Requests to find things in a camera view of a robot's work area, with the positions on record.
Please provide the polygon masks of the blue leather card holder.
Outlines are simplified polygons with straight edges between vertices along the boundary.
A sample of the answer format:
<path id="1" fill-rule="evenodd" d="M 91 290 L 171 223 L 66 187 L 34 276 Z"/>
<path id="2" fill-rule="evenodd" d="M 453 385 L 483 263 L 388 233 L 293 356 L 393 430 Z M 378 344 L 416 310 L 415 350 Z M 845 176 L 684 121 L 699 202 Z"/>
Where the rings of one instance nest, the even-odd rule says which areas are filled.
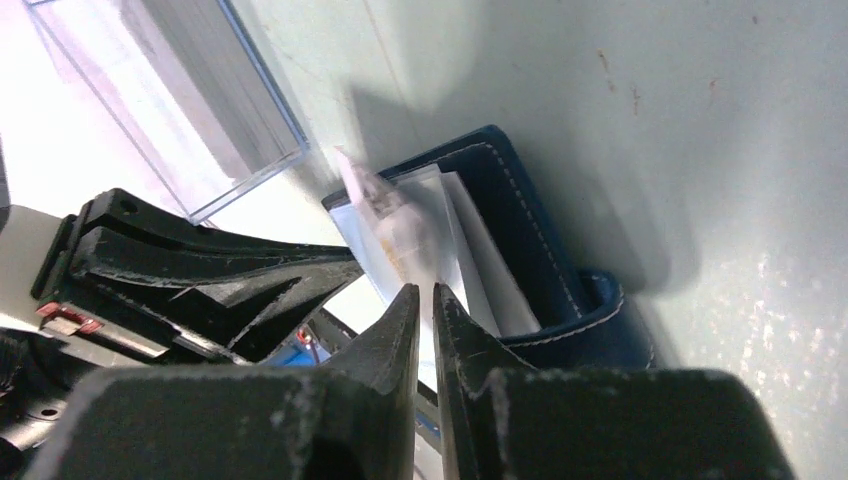
<path id="1" fill-rule="evenodd" d="M 466 298 L 472 317 L 541 368 L 656 365 L 653 342 L 608 272 L 569 260 L 549 215 L 506 134 L 486 126 L 384 171 L 435 167 L 452 205 Z M 347 200 L 324 199 L 329 212 Z"/>

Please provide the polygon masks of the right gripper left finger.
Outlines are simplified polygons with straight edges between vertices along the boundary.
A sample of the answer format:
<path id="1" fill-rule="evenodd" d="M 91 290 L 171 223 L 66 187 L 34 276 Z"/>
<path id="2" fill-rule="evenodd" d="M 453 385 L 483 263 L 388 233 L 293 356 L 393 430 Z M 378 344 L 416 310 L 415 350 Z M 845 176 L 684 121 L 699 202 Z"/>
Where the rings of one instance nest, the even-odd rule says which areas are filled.
<path id="1" fill-rule="evenodd" d="M 29 479 L 409 479 L 419 290 L 316 367 L 100 369 Z"/>

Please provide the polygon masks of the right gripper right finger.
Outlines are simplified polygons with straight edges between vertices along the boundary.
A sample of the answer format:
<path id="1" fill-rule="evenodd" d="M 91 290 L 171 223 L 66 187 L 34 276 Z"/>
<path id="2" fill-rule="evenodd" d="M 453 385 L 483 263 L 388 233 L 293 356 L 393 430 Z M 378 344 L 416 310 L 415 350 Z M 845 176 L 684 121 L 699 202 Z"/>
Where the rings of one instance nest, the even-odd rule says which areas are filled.
<path id="1" fill-rule="evenodd" d="M 720 370 L 538 369 L 433 290 L 448 479 L 791 479 L 751 391 Z"/>

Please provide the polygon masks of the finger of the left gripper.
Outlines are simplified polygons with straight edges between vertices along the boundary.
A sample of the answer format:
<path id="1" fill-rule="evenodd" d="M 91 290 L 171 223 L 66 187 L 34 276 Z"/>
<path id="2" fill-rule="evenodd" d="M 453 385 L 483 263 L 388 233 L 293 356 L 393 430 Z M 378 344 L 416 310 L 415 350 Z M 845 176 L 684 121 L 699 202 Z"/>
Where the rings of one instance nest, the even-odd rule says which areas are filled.
<path id="1" fill-rule="evenodd" d="M 111 325 L 165 349 L 260 363 L 363 271 L 345 247 L 173 249 L 97 227 L 81 237 L 70 273 L 94 292 L 89 312 Z"/>
<path id="2" fill-rule="evenodd" d="M 354 259 L 346 247 L 277 242 L 194 225 L 120 188 L 103 192 L 87 202 L 80 210 L 79 218 L 86 231 L 105 227 L 144 244 L 172 251 L 263 257 L 306 255 L 342 261 Z"/>

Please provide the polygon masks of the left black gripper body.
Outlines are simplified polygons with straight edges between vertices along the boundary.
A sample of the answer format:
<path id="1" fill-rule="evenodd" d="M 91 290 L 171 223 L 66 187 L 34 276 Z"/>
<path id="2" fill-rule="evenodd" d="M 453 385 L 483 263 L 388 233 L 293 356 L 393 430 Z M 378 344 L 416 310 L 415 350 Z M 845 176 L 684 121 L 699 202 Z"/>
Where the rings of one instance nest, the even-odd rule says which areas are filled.
<path id="1" fill-rule="evenodd" d="M 104 281 L 72 273 L 82 238 L 76 215 L 62 219 L 31 295 L 38 333 L 89 363 L 230 363 L 178 327 L 139 310 Z"/>

